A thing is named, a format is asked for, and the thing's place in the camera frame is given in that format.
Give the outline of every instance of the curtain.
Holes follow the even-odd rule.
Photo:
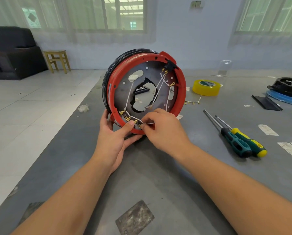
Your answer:
[[[0,0],[0,26],[38,43],[153,43],[157,0]]]
[[[292,0],[243,0],[230,44],[292,45]]]

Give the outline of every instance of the yellow tape roll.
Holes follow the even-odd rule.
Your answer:
[[[199,95],[213,96],[218,95],[220,83],[211,80],[196,80],[193,85],[193,92]]]

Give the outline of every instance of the person's right hand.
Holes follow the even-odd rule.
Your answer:
[[[147,122],[149,119],[153,120],[155,125],[142,124],[141,129],[156,148],[175,158],[182,155],[184,147],[191,145],[187,134],[174,114],[158,108],[154,112],[146,114],[142,121]]]

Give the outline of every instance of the gray tabletop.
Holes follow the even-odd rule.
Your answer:
[[[251,98],[252,94],[262,96],[267,85],[275,79],[207,79],[220,82],[223,87],[218,96],[203,96],[200,105],[184,105],[180,122],[190,140],[292,201],[292,156],[277,144],[292,142],[292,105],[278,102],[283,111],[264,110]],[[187,86],[192,86],[195,80],[197,78],[186,78]],[[89,160],[96,146],[99,120],[104,110],[101,84],[102,79],[82,102],[88,104],[90,110],[82,114],[75,110],[18,183],[17,193],[0,206],[0,235],[13,231],[30,203],[47,200]],[[186,99],[197,101],[199,96],[188,91]],[[203,113],[203,108],[261,142],[268,155],[238,158]],[[279,136],[264,134],[258,128],[259,124],[270,126]],[[235,234],[203,189],[184,176],[175,161],[157,150],[148,139],[125,151],[123,162],[109,178],[85,234],[120,234],[116,219],[140,200],[144,200],[154,215],[141,235]]]

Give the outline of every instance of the fingernail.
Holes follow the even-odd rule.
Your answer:
[[[134,120],[130,120],[129,122],[128,122],[131,126],[133,126],[135,123],[134,123]]]

